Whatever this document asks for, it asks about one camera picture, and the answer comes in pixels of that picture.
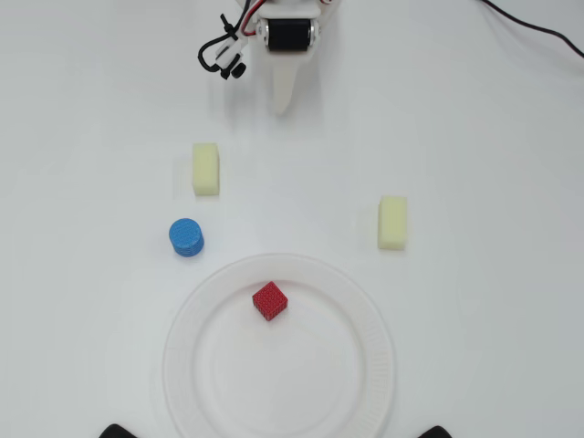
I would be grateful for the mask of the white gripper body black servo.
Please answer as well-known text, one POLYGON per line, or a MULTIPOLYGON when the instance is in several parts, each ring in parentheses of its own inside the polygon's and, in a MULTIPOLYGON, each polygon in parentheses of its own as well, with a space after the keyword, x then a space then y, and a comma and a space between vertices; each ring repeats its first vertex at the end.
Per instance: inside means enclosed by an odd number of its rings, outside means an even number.
POLYGON ((340 1, 237 1, 242 15, 236 26, 238 46, 260 41, 268 52, 304 54, 317 44, 340 1))

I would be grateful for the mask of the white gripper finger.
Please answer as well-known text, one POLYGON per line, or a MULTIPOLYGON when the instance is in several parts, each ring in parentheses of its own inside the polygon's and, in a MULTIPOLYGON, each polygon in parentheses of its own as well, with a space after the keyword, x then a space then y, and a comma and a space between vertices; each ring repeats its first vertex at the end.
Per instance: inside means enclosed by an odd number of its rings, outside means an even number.
POLYGON ((272 79, 272 107, 276 115, 283 115, 286 112, 293 97, 298 71, 312 58, 312 52, 306 54, 266 52, 266 65, 272 79))

